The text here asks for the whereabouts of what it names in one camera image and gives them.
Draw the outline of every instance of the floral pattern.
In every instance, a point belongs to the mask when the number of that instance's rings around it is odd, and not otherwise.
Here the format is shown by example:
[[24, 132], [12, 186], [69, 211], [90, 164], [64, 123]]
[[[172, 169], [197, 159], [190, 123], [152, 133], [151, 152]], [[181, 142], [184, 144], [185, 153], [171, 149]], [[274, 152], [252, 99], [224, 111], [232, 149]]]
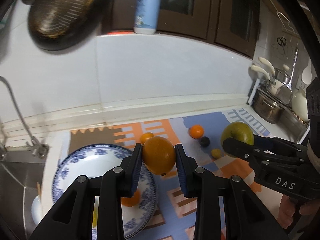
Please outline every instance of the floral pattern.
[[[83, 147], [69, 156], [67, 156], [62, 163], [59, 165], [53, 185], [52, 185], [52, 196], [53, 202], [55, 203], [61, 195], [64, 193], [65, 189], [63, 183], [70, 180], [68, 176], [74, 174], [73, 169], [76, 167], [79, 161], [94, 155], [114, 155], [118, 159], [123, 159], [127, 156], [131, 156], [132, 152], [123, 147], [111, 145], [111, 144], [96, 144]], [[152, 218], [154, 210], [157, 205], [157, 191], [156, 185], [150, 171], [147, 170], [144, 164], [142, 164], [141, 172], [139, 174], [139, 184], [142, 183], [141, 201], [139, 208], [143, 210], [142, 214], [138, 217], [128, 217], [129, 220], [124, 221], [124, 236], [125, 239], [136, 235], [141, 231]], [[92, 229], [92, 240], [97, 239], [96, 228]]]

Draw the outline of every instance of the blue and white plate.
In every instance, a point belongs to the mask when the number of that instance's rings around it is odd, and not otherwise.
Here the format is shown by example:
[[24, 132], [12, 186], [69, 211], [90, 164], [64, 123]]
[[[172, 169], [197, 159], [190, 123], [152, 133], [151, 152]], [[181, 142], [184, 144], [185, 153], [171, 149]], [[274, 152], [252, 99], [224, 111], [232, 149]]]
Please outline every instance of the blue and white plate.
[[[92, 144], [71, 153], [59, 165], [52, 184], [55, 203], [63, 192], [80, 175], [89, 178], [103, 176], [108, 170], [119, 166], [124, 157], [132, 152], [113, 144]], [[136, 235], [148, 224], [157, 205], [157, 189], [150, 171], [142, 164], [138, 189], [141, 192], [139, 205], [122, 206], [124, 237]], [[92, 229], [92, 240], [97, 239], [96, 228]]]

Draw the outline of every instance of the human hand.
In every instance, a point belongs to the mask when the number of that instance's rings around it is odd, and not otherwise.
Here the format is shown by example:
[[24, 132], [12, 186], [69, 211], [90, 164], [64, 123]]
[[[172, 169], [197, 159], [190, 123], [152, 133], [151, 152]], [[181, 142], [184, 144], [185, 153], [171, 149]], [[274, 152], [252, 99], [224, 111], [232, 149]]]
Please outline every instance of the human hand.
[[[303, 204], [299, 213], [302, 216], [315, 214], [320, 207], [320, 200], [315, 199], [311, 200], [305, 204]], [[280, 207], [279, 207], [279, 215], [278, 215], [278, 223], [282, 228], [287, 228], [293, 222], [293, 214], [296, 211], [296, 206], [294, 203], [290, 201], [290, 198], [286, 195], [282, 196]]]

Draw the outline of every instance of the scissors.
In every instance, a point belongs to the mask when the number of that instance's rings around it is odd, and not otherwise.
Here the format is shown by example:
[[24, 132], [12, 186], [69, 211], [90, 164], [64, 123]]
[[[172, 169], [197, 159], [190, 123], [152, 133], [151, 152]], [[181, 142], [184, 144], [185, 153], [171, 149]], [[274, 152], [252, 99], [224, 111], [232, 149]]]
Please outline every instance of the scissors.
[[285, 37], [278, 37], [277, 38], [277, 42], [282, 47], [284, 56], [287, 57], [287, 59], [288, 59], [288, 56], [287, 56], [287, 54], [285, 53], [285, 50], [284, 50], [284, 46], [287, 45], [287, 40], [285, 39]]

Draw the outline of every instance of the plate rim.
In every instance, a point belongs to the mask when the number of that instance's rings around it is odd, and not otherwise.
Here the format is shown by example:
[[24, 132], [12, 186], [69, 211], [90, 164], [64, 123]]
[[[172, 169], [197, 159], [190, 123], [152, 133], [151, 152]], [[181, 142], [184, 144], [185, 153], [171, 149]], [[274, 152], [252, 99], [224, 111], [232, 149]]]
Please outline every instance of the plate rim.
[[[53, 182], [52, 182], [52, 187], [51, 187], [51, 192], [52, 192], [52, 201], [53, 201], [53, 204], [56, 203], [56, 201], [54, 200], [54, 189], [57, 187], [57, 184], [59, 182], [59, 180], [56, 180], [57, 177], [59, 177], [59, 173], [60, 173], [60, 170], [64, 167], [64, 165], [68, 162], [68, 160], [71, 158], [71, 156], [73, 154], [75, 154], [76, 152], [78, 151], [81, 151], [85, 148], [92, 148], [92, 147], [98, 147], [98, 146], [105, 146], [105, 147], [113, 147], [113, 148], [118, 148], [118, 149], [121, 149], [121, 150], [124, 150], [125, 152], [127, 153], [130, 153], [130, 154], [133, 154], [133, 152], [125, 147], [122, 147], [122, 146], [119, 146], [119, 145], [115, 145], [115, 144], [110, 144], [110, 143], [95, 143], [95, 144], [89, 144], [87, 146], [83, 146], [77, 150], [75, 150], [74, 152], [70, 153], [57, 167], [56, 171], [55, 171], [55, 174], [54, 174], [54, 177], [53, 177]], [[145, 166], [147, 172], [149, 173], [150, 175], [150, 178], [152, 179], [153, 181], [153, 185], [155, 186], [155, 194], [156, 194], [156, 199], [155, 199], [155, 205], [154, 205], [154, 208], [153, 208], [153, 211], [151, 212], [151, 215], [150, 217], [145, 220], [144, 223], [142, 223], [141, 227], [139, 229], [137, 229], [136, 232], [133, 232], [131, 233], [130, 235], [128, 235], [127, 237], [125, 237], [125, 239], [129, 239], [135, 235], [137, 235], [139, 232], [141, 232], [146, 226], [147, 224], [150, 222], [150, 220], [152, 219], [155, 211], [156, 211], [156, 208], [157, 208], [157, 205], [158, 205], [158, 186], [156, 184], [156, 180], [153, 176], [153, 174], [148, 170], [148, 168]]]

